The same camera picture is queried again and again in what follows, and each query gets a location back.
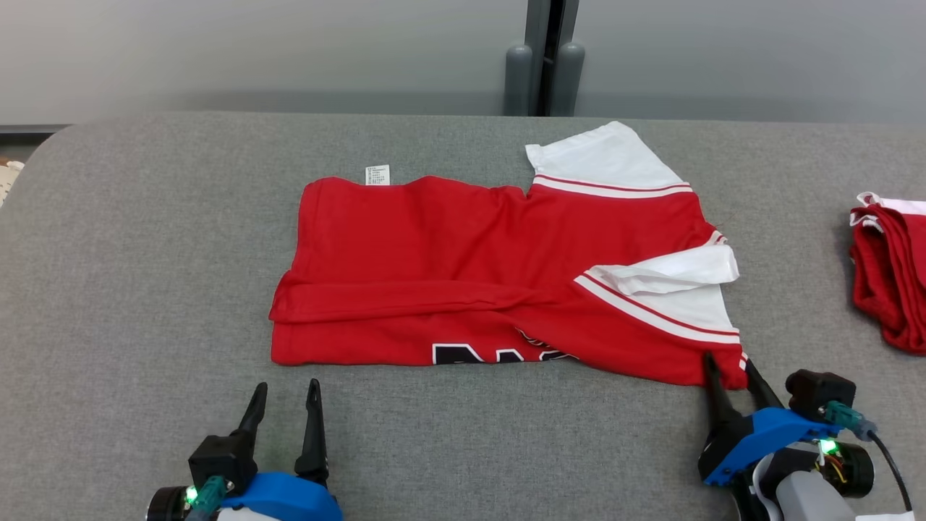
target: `teal connector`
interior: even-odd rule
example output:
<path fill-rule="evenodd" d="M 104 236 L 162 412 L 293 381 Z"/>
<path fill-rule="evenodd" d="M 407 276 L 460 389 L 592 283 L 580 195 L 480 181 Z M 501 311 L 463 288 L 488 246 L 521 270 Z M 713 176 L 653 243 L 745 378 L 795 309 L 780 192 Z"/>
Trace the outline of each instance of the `teal connector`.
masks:
<path fill-rule="evenodd" d="M 827 422 L 851 430 L 862 441 L 871 441 L 870 433 L 878 431 L 878 426 L 866 420 L 862 413 L 839 401 L 830 401 L 822 412 Z"/>
<path fill-rule="evenodd" d="M 212 476 L 206 480 L 206 484 L 196 494 L 196 500 L 191 505 L 194 512 L 206 514 L 206 519 L 222 505 L 225 494 L 228 489 L 225 485 L 225 479 L 222 476 Z"/>

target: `care label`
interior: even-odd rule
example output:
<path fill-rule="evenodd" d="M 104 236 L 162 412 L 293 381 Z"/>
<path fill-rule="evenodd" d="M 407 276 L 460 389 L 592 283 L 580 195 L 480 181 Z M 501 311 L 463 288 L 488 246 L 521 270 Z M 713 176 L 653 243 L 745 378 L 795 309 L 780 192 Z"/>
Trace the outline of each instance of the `care label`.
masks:
<path fill-rule="evenodd" d="M 367 167 L 367 184 L 389 185 L 389 165 Z"/>

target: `red jersey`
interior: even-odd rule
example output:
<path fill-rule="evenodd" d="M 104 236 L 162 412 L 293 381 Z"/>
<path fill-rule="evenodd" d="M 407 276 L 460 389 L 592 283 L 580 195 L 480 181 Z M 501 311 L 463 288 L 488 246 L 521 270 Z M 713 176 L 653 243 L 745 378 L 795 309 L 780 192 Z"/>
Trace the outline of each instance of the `red jersey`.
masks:
<path fill-rule="evenodd" d="M 926 202 L 871 192 L 858 200 L 849 222 L 853 301 L 881 323 L 887 343 L 926 355 Z"/>
<path fill-rule="evenodd" d="M 714 353 L 732 388 L 745 356 L 719 284 L 736 278 L 697 195 L 617 122 L 528 146 L 519 188 L 438 177 L 306 187 L 277 289 L 282 364 L 541 361 L 683 385 Z"/>

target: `gray table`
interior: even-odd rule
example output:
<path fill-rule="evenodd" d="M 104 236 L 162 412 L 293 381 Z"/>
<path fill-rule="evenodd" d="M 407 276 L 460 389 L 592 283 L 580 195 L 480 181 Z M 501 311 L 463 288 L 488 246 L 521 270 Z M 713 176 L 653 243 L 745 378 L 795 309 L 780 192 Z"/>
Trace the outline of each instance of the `gray table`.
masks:
<path fill-rule="evenodd" d="M 0 209 L 4 519 L 141 518 L 189 481 L 207 433 L 269 382 L 263 470 L 292 469 L 308 381 L 325 400 L 347 519 L 735 519 L 698 481 L 700 388 L 573 361 L 280 367 L 270 299 L 306 183 L 436 174 L 526 186 L 523 145 L 604 120 L 174 113 L 52 137 Z M 806 367 L 858 382 L 914 502 L 926 502 L 926 361 L 848 302 L 847 212 L 863 190 L 926 198 L 926 134 L 883 127 L 626 121 L 702 198 L 743 276 L 725 288 L 784 397 Z M 737 395 L 737 405 L 749 404 Z M 861 513 L 900 512 L 879 454 Z"/>

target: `white fabric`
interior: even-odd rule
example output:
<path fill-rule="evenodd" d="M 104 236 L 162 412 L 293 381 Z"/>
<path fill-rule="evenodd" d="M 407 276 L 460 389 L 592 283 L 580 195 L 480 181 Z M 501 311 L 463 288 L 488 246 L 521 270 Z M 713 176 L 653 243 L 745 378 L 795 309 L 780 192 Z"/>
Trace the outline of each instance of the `white fabric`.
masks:
<path fill-rule="evenodd" d="M 902 514 L 856 515 L 856 521 L 916 521 L 913 512 Z"/>
<path fill-rule="evenodd" d="M 865 206 L 876 204 L 900 213 L 910 215 L 926 215 L 926 201 L 907 201 L 904 199 L 888 199 L 879 197 L 873 192 L 862 192 L 857 199 Z"/>
<path fill-rule="evenodd" d="M 582 277 L 576 282 L 612 306 L 673 335 L 739 343 L 739 337 L 732 335 L 738 335 L 739 330 L 730 323 L 720 291 L 721 283 L 732 282 L 739 275 L 732 248 L 710 245 L 644 260 L 633 266 L 595 266 L 584 274 L 592 279 L 588 284 L 580 280 Z M 624 297 L 609 293 L 593 281 Z M 685 326 L 707 332 L 692 334 L 691 330 L 683 331 L 687 329 Z"/>
<path fill-rule="evenodd" d="M 6 166 L 0 165 L 0 206 L 3 206 L 4 200 L 9 196 L 9 191 L 13 188 L 13 183 L 24 166 L 19 161 L 9 161 Z"/>
<path fill-rule="evenodd" d="M 714 230 L 714 233 L 710 235 L 710 238 L 704 243 L 704 246 L 715 244 L 727 244 L 727 237 L 723 236 L 723 234 L 717 230 Z"/>
<path fill-rule="evenodd" d="M 862 226 L 870 226 L 870 227 L 872 227 L 872 228 L 878 230 L 878 231 L 881 232 L 882 234 L 884 233 L 884 229 L 881 228 L 881 225 L 880 225 L 880 224 L 878 224 L 878 217 L 877 217 L 877 216 L 875 216 L 875 215 L 858 215 L 858 214 L 855 213 L 855 212 L 850 213 L 850 214 L 849 214 L 849 226 L 858 226 L 859 224 L 861 224 Z"/>
<path fill-rule="evenodd" d="M 686 327 L 684 324 L 677 324 L 672 320 L 667 320 L 658 314 L 652 313 L 640 306 L 637 306 L 628 299 L 623 299 L 617 295 L 607 291 L 600 285 L 596 284 L 591 278 L 586 275 L 579 275 L 575 278 L 575 282 L 580 286 L 584 287 L 590 293 L 602 299 L 604 302 L 614 306 L 618 310 L 621 310 L 631 317 L 650 324 L 654 327 L 657 327 L 667 333 L 675 335 L 676 337 L 688 338 L 691 340 L 697 340 L 700 342 L 715 342 L 719 344 L 739 344 L 740 338 L 738 335 L 719 335 L 716 333 L 710 333 L 706 331 L 699 331 L 697 329 L 692 329 Z M 682 293 L 675 293 L 674 296 L 682 295 Z"/>
<path fill-rule="evenodd" d="M 733 250 L 725 244 L 686 249 L 632 266 L 595 266 L 589 272 L 624 295 L 673 293 L 740 276 Z"/>
<path fill-rule="evenodd" d="M 563 180 L 627 188 L 659 188 L 682 180 L 630 127 L 612 121 L 547 146 L 527 145 L 535 171 Z"/>

